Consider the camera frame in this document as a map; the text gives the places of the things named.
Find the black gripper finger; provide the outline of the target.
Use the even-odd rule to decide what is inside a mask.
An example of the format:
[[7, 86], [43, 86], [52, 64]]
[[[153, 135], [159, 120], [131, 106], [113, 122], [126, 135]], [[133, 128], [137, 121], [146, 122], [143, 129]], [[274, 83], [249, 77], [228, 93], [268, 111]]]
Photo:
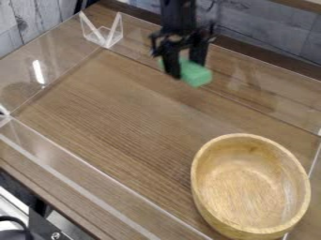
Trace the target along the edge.
[[196, 37], [190, 45], [190, 60], [201, 66], [206, 64], [209, 45], [209, 41], [201, 37]]
[[169, 39], [165, 39], [162, 41], [162, 58], [165, 70], [174, 79], [181, 78], [179, 52], [179, 46]]

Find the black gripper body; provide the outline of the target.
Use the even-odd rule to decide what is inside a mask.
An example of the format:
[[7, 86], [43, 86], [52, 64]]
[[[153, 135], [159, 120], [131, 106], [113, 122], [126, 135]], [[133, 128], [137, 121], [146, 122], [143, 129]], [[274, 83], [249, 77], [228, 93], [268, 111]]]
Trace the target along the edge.
[[153, 57], [162, 56], [162, 41], [169, 39], [178, 46], [181, 51], [189, 50], [196, 37], [205, 38], [212, 44], [217, 39], [217, 24], [210, 22], [208, 25], [197, 26], [190, 30], [169, 29], [162, 27], [150, 34], [150, 54]]

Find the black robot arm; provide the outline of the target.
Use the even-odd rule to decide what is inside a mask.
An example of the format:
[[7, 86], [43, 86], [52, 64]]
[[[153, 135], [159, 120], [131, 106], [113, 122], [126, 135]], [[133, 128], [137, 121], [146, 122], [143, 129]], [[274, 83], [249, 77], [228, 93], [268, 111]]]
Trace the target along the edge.
[[197, 22], [197, 0], [159, 0], [161, 29], [150, 34], [150, 54], [159, 57], [167, 75], [182, 79], [181, 52], [189, 50], [193, 65], [206, 64], [208, 52], [216, 34], [216, 22]]

